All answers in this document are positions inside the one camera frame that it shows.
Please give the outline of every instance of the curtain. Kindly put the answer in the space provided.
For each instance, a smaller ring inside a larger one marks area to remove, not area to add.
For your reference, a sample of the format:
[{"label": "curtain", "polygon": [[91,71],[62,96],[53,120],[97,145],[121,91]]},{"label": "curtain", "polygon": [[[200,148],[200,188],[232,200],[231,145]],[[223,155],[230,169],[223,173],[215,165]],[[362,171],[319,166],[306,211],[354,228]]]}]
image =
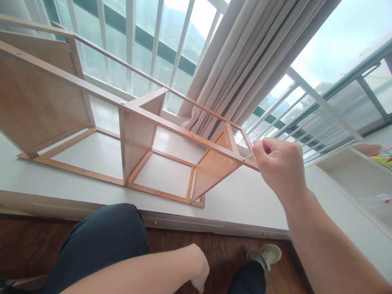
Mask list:
[{"label": "curtain", "polygon": [[[231,1],[187,96],[242,125],[340,0]],[[181,126],[213,140],[224,123],[182,103]]]}]

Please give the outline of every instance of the furniture assembly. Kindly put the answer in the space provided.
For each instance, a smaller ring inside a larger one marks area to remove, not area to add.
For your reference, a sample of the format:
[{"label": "furniture assembly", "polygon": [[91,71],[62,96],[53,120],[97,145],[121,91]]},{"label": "furniture assembly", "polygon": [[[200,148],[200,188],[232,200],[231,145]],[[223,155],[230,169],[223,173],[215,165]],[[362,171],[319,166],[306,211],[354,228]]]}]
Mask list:
[{"label": "furniture assembly", "polygon": [[[258,171],[257,164],[239,154],[233,130],[240,131],[251,151],[246,133],[236,124],[214,113],[134,68],[87,39],[65,29],[1,15],[0,22],[65,38],[65,42],[0,31],[0,130],[22,152],[19,157],[66,171],[125,186],[185,204],[203,208],[205,193],[242,165]],[[160,86],[132,101],[124,101],[84,80],[76,41],[98,51],[127,69]],[[225,123],[211,142],[161,117],[166,93],[206,111]],[[118,108],[120,134],[97,127],[88,95]],[[196,163],[190,163],[153,148],[157,127],[164,128],[207,149]],[[56,154],[95,132],[120,140],[123,178],[115,178],[52,159]],[[56,144],[52,149],[40,151]],[[158,191],[134,181],[152,154],[191,167],[186,197]]]}]

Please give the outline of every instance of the right hand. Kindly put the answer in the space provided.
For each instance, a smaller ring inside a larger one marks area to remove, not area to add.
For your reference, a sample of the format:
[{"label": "right hand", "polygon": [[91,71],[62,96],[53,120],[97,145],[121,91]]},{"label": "right hand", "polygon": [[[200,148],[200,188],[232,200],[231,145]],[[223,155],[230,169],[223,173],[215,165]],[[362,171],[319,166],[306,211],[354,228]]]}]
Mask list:
[{"label": "right hand", "polygon": [[292,196],[304,196],[305,183],[302,148],[275,138],[255,140],[252,148],[260,173],[282,204]]}]

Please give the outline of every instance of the shoe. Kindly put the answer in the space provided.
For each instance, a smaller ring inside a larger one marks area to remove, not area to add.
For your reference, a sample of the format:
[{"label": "shoe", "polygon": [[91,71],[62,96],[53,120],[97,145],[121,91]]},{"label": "shoe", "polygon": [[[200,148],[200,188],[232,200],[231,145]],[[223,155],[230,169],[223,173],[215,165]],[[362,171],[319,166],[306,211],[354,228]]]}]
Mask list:
[{"label": "shoe", "polygon": [[282,251],[275,244],[265,244],[257,251],[248,251],[246,261],[254,260],[260,263],[267,271],[271,270],[272,264],[277,263],[282,257]]}]

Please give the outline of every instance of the dark pants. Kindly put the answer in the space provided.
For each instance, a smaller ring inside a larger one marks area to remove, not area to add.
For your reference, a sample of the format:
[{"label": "dark pants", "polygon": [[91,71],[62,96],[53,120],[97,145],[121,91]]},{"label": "dark pants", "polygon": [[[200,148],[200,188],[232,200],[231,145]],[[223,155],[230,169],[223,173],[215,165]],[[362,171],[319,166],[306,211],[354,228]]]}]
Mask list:
[{"label": "dark pants", "polygon": [[[109,265],[144,254],[148,254],[147,233],[136,207],[127,203],[102,207],[74,227],[61,247],[44,294],[60,293]],[[265,293],[263,267],[256,261],[241,267],[228,293]]]}]

